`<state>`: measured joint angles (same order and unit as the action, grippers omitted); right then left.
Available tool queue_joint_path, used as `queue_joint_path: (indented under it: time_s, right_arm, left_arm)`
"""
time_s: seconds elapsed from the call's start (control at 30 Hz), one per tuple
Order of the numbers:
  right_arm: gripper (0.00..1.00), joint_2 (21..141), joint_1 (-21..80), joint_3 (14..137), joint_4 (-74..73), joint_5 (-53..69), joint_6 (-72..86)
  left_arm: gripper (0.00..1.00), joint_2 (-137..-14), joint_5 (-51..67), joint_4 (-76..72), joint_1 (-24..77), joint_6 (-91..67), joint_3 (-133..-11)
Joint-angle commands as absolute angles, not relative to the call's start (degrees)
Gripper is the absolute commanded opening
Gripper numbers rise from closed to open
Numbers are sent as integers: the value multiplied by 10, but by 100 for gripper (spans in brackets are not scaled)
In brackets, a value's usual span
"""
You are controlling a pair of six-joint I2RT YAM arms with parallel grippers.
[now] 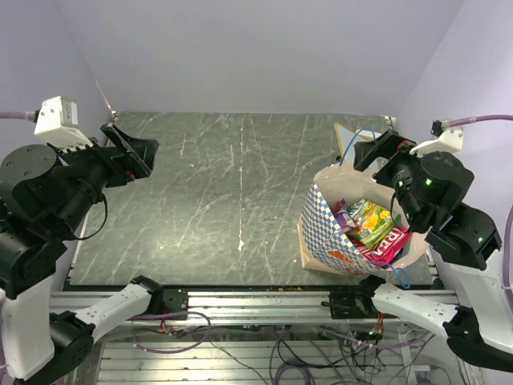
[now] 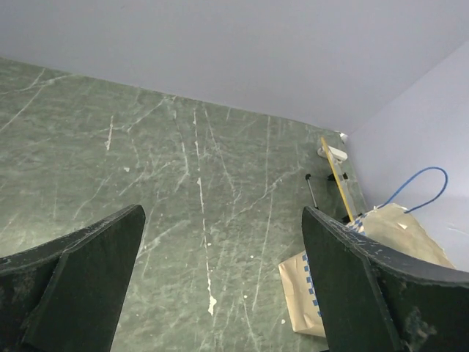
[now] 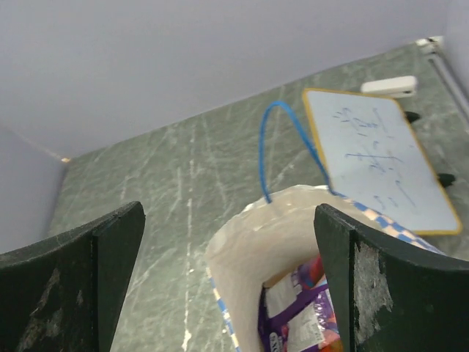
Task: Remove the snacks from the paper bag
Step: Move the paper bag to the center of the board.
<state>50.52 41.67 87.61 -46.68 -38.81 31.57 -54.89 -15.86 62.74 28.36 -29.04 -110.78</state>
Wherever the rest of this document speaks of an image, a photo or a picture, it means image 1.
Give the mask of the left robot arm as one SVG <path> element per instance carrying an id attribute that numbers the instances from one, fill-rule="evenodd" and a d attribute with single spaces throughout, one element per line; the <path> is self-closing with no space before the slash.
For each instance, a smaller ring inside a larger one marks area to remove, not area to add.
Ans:
<path id="1" fill-rule="evenodd" d="M 155 318 L 164 289 L 139 276 L 87 308 L 50 311 L 57 260 L 105 190 L 151 175 L 159 144 L 102 126 L 108 147 L 70 150 L 33 144 L 1 165 L 1 342 L 17 384 L 51 384 L 73 371 L 94 344 L 135 316 Z"/>

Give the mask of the yellow green candy bag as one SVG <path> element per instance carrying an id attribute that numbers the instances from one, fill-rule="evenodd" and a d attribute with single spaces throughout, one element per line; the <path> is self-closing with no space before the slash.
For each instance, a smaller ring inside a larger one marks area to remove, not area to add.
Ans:
<path id="1" fill-rule="evenodd" d="M 391 212 L 365 199 L 350 205 L 348 210 L 357 227 L 345 235 L 361 242 L 368 249 L 372 249 L 395 225 L 400 223 L 399 213 Z"/>

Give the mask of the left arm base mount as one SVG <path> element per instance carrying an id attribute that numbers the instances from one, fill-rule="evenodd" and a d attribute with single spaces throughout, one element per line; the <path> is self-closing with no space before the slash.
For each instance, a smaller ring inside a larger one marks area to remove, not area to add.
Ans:
<path id="1" fill-rule="evenodd" d="M 186 320 L 188 317 L 188 294 L 182 289 L 164 289 L 162 312 L 164 314 L 179 313 L 172 320 Z"/>

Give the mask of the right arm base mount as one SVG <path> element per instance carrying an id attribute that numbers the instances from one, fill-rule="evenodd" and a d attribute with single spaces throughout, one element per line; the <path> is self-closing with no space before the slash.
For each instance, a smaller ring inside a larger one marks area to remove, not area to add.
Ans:
<path id="1" fill-rule="evenodd" d="M 332 319 L 376 318 L 378 312 L 369 297 L 353 291 L 332 291 L 328 299 L 321 301 Z"/>

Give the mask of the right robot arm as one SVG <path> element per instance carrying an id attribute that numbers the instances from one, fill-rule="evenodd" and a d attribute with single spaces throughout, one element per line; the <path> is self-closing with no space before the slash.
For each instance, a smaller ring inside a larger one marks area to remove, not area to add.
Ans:
<path id="1" fill-rule="evenodd" d="M 509 256 L 493 219 L 463 203 L 475 176 L 448 151 L 416 143 L 388 130 L 376 140 L 355 144 L 354 169 L 362 172 L 377 158 L 386 164 L 375 176 L 394 190 L 409 229 L 456 273 L 469 306 L 450 306 L 369 276 L 360 283 L 353 308 L 362 317 L 376 312 L 412 322 L 444 338 L 450 350 L 476 367 L 512 370 L 512 303 L 501 264 Z"/>

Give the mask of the checkered paper bag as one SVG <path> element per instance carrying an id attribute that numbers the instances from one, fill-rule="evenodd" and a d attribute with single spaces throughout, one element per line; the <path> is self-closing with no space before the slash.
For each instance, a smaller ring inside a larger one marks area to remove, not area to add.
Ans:
<path id="1" fill-rule="evenodd" d="M 362 172 L 353 166 L 357 146 L 379 134 L 363 128 L 349 135 L 340 124 L 335 131 L 340 154 L 314 176 L 297 222 L 303 268 L 354 279 L 377 275 L 404 289 L 429 284 L 424 236 L 408 229 L 393 189 L 374 180 L 383 161 Z"/>

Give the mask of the purple snack packet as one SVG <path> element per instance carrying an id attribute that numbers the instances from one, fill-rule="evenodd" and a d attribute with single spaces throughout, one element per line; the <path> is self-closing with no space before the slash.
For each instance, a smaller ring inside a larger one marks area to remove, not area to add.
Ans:
<path id="1" fill-rule="evenodd" d="M 357 228 L 357 222 L 350 216 L 344 199 L 335 203 L 330 209 L 343 233 L 348 233 Z"/>

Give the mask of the pink chips bag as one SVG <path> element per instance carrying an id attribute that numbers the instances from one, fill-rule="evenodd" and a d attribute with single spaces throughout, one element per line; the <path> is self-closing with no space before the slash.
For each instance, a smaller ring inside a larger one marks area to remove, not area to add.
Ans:
<path id="1" fill-rule="evenodd" d="M 372 266 L 386 269 L 403 254 L 403 249 L 411 236 L 412 234 L 403 227 L 397 226 L 370 249 L 355 237 L 349 236 L 349 239 Z"/>

